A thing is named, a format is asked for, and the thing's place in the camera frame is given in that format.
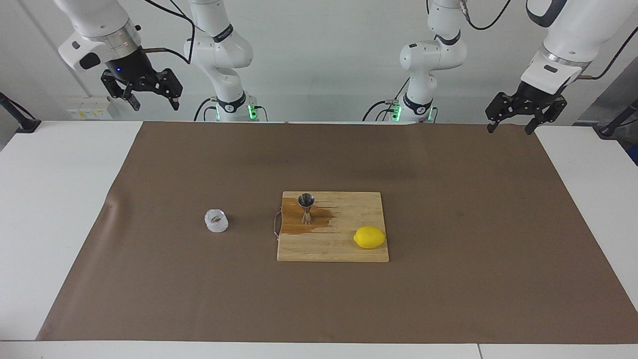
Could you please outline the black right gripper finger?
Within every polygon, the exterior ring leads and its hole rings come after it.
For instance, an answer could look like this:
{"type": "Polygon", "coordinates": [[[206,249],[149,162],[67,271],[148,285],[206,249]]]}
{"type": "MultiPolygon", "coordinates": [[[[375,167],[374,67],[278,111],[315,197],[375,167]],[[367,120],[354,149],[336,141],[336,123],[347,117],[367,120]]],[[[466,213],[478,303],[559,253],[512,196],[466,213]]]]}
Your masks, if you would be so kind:
{"type": "Polygon", "coordinates": [[[118,80],[109,69],[103,71],[101,81],[112,98],[125,100],[136,112],[141,109],[141,103],[133,93],[132,83],[126,83],[125,88],[121,88],[118,80]]]}
{"type": "Polygon", "coordinates": [[[149,75],[150,90],[156,95],[165,97],[174,111],[180,107],[183,86],[170,68],[152,72],[149,75]]]}

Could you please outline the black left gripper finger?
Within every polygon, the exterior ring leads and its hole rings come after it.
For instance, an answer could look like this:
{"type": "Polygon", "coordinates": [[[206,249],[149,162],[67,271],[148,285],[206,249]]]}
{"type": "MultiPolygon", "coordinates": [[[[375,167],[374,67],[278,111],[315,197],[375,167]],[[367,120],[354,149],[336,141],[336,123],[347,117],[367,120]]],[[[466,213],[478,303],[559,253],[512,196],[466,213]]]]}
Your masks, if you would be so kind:
{"type": "Polygon", "coordinates": [[[547,109],[542,110],[535,108],[532,112],[533,118],[525,126],[524,131],[528,136],[531,136],[533,132],[542,124],[553,123],[560,116],[561,112],[567,106],[567,100],[563,96],[558,96],[554,102],[552,102],[547,109]]]}
{"type": "Polygon", "coordinates": [[[504,92],[497,93],[485,109],[485,115],[489,120],[487,131],[492,134],[502,121],[519,115],[521,106],[522,96],[518,94],[509,96],[504,92]]]}

